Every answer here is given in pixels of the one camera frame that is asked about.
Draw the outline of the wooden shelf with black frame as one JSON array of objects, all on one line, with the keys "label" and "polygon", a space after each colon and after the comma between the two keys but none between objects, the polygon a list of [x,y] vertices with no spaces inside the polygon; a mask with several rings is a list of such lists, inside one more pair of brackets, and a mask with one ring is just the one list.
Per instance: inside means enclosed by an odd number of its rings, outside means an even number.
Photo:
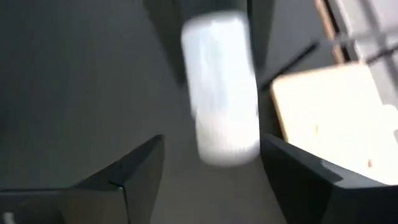
[{"label": "wooden shelf with black frame", "polygon": [[261,86],[269,89],[284,139],[326,162],[398,185],[398,108],[384,104],[367,62],[291,69],[324,45],[316,40]]}]

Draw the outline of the frosted white bottle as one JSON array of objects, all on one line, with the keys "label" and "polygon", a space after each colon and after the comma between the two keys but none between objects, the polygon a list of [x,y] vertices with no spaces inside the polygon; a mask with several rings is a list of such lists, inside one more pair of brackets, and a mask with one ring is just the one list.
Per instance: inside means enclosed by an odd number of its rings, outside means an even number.
[{"label": "frosted white bottle", "polygon": [[247,15],[196,16],[184,23],[180,41],[200,159],[221,167],[252,161],[260,127]]}]

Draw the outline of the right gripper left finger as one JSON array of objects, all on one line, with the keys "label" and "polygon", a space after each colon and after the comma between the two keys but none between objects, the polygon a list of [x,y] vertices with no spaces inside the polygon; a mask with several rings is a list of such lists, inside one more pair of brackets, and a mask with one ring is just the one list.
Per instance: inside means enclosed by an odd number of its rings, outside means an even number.
[{"label": "right gripper left finger", "polygon": [[0,224],[150,224],[164,168],[156,135],[62,189],[1,189]]}]

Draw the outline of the black table mat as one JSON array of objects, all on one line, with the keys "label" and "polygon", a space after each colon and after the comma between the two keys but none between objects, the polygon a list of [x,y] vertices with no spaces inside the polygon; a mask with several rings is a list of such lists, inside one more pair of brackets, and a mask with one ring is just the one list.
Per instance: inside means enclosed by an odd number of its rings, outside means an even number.
[{"label": "black table mat", "polygon": [[265,78],[324,35],[314,0],[0,0],[0,188],[67,187],[165,137],[150,224],[285,224],[260,159],[199,159],[183,22],[248,12]]}]

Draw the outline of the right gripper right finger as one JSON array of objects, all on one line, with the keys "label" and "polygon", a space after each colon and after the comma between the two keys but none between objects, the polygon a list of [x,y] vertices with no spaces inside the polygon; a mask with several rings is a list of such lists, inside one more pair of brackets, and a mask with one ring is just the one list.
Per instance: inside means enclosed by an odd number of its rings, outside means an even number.
[{"label": "right gripper right finger", "polygon": [[385,185],[270,134],[261,160],[288,224],[398,224],[398,185]]}]

